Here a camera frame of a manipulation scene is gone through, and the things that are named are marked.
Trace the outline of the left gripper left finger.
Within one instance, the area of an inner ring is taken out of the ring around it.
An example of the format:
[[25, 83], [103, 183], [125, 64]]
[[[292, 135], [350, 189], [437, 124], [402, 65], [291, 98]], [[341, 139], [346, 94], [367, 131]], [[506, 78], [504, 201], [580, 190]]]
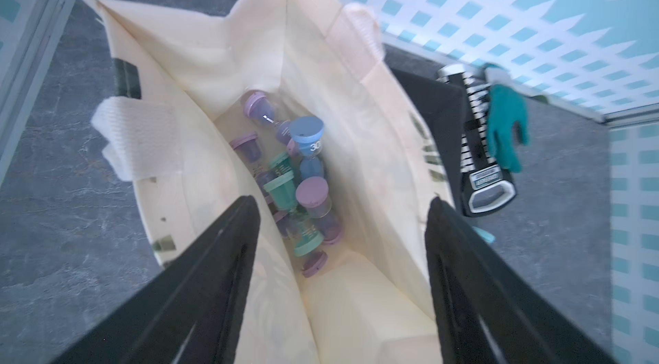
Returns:
[[56, 363], [232, 363], [260, 215], [241, 196], [172, 264]]

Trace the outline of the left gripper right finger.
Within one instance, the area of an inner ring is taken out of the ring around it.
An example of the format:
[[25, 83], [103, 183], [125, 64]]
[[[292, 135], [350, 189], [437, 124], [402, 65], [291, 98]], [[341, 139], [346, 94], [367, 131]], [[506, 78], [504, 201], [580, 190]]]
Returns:
[[425, 244], [445, 363], [613, 362], [439, 198]]

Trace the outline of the blue hourglass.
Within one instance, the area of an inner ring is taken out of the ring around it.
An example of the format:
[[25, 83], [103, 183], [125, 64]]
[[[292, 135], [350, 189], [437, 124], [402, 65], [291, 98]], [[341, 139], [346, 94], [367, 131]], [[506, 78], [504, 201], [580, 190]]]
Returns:
[[301, 179], [324, 178], [324, 164], [319, 157], [323, 149], [324, 122], [316, 116], [303, 116], [293, 120], [289, 130], [291, 139], [301, 156]]

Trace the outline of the purple hourglass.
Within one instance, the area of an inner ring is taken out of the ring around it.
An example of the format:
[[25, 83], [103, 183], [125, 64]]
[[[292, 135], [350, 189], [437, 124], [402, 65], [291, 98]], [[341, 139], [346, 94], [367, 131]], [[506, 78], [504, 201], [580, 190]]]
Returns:
[[291, 140], [291, 120], [273, 96], [265, 91], [249, 90], [241, 98], [243, 114], [264, 128], [284, 145]]

